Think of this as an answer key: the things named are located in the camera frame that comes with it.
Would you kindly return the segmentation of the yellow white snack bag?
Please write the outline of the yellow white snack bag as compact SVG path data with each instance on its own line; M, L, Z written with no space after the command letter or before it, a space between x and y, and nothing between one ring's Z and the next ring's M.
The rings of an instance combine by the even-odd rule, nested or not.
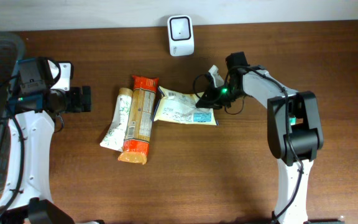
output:
M166 121L178 124L203 124L217 126L211 108L197 108L198 98L195 94L184 94L158 87L161 99L157 103L153 121Z

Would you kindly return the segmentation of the white bamboo print shampoo tube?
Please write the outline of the white bamboo print shampoo tube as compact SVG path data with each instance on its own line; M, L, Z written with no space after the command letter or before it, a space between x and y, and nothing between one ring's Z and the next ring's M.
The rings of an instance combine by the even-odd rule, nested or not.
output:
M132 94L131 89L119 89L113 119L105 137L99 144L100 146L122 152L131 110Z

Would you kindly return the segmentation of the orange spaghetti pasta package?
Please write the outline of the orange spaghetti pasta package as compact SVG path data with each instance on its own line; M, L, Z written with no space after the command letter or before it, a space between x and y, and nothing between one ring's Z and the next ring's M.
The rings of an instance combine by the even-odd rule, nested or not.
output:
M146 164L152 132L152 116L159 78L132 76L131 110L119 161Z

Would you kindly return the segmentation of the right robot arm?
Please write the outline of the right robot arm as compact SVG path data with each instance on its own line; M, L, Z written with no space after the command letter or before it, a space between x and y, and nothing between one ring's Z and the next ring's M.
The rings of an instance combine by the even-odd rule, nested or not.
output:
M238 98L251 97L267 110L267 141L278 164L278 199L271 223L308 223L308 181L324 143L316 95L289 88L261 65L250 65L244 52L225 59L227 73L216 66L203 76L209 85L198 95L197 108L228 109Z

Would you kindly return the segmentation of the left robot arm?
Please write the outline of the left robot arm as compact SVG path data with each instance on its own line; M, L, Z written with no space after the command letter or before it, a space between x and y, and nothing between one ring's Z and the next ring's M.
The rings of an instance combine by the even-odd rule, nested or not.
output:
M74 66L50 57L22 59L4 81L1 120L9 128L7 177L0 198L0 223L73 223L52 200L50 145L63 113L91 110L89 86L72 87Z

